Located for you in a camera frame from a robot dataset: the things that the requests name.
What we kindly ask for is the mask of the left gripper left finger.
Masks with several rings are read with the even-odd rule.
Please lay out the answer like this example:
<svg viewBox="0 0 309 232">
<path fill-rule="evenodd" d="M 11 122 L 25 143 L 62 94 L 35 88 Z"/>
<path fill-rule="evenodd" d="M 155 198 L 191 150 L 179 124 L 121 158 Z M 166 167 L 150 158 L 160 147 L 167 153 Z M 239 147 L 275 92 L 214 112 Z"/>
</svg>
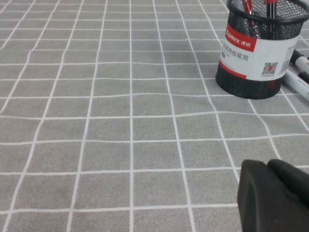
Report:
<svg viewBox="0 0 309 232">
<path fill-rule="evenodd" d="M 237 203 L 244 232 L 307 232 L 309 208 L 258 160 L 242 162 Z"/>
</svg>

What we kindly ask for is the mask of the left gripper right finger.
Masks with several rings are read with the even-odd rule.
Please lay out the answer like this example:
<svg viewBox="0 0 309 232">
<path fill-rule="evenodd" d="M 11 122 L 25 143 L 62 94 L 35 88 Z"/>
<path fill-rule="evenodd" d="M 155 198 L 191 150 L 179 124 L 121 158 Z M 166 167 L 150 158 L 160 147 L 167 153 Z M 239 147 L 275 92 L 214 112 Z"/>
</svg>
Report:
<svg viewBox="0 0 309 232">
<path fill-rule="evenodd" d="M 309 174 L 280 159 L 270 160 L 267 166 L 299 198 L 299 201 L 308 208 Z"/>
</svg>

